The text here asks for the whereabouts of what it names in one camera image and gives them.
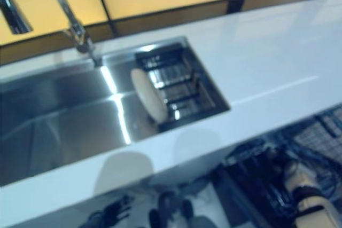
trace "drain rack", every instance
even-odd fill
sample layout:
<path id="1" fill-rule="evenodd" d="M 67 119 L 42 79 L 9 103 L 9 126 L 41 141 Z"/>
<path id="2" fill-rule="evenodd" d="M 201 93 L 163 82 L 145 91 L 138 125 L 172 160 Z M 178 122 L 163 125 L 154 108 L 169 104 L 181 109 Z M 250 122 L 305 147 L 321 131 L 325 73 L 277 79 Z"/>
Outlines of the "drain rack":
<path id="1" fill-rule="evenodd" d="M 228 110 L 189 48 L 173 44 L 137 53 L 136 61 L 168 107 L 169 118 L 160 125 L 162 130 Z"/>

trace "white countertop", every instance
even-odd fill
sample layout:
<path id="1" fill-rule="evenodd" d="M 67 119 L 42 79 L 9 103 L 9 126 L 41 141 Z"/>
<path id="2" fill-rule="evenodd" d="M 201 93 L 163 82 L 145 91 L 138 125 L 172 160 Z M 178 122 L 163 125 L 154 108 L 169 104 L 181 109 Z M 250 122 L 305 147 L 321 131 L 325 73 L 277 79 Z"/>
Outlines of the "white countertop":
<path id="1" fill-rule="evenodd" d="M 342 0 L 227 15 L 97 47 L 105 53 L 177 36 L 188 38 L 231 111 L 1 187 L 1 227 L 92 198 L 99 183 L 119 188 L 342 102 Z M 2 67 L 0 78 L 77 58 L 74 49 L 46 54 Z"/>

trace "kitchen sink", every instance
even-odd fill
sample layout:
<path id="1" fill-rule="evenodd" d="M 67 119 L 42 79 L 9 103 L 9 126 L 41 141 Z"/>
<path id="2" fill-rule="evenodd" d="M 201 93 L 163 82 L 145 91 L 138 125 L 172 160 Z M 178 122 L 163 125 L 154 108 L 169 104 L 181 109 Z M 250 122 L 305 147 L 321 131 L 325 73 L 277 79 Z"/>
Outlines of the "kitchen sink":
<path id="1" fill-rule="evenodd" d="M 1 85 L 0 186 L 227 111 L 185 38 L 175 38 Z M 167 106 L 157 123 L 131 71 L 144 71 Z"/>

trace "faucet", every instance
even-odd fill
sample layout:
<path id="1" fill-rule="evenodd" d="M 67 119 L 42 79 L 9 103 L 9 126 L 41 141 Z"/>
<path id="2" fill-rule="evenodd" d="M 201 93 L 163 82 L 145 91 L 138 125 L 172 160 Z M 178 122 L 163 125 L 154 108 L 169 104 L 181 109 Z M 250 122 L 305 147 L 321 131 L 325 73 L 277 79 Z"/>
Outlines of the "faucet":
<path id="1" fill-rule="evenodd" d="M 69 28 L 63 30 L 63 32 L 74 42 L 74 45 L 79 52 L 88 53 L 95 65 L 98 66 L 99 60 L 94 56 L 94 44 L 88 32 L 75 17 L 67 0 L 57 1 L 69 20 Z M 23 34 L 33 30 L 15 0 L 0 0 L 0 6 L 5 20 L 13 34 Z"/>

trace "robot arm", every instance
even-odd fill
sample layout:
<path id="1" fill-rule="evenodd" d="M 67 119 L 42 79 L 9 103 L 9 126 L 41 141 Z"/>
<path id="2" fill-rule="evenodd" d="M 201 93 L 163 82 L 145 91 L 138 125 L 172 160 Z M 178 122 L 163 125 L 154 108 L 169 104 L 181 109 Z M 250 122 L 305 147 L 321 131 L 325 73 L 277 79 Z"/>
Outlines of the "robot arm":
<path id="1" fill-rule="evenodd" d="M 285 168 L 284 183 L 297 204 L 297 228 L 342 228 L 336 208 L 323 196 L 312 170 L 291 161 Z"/>

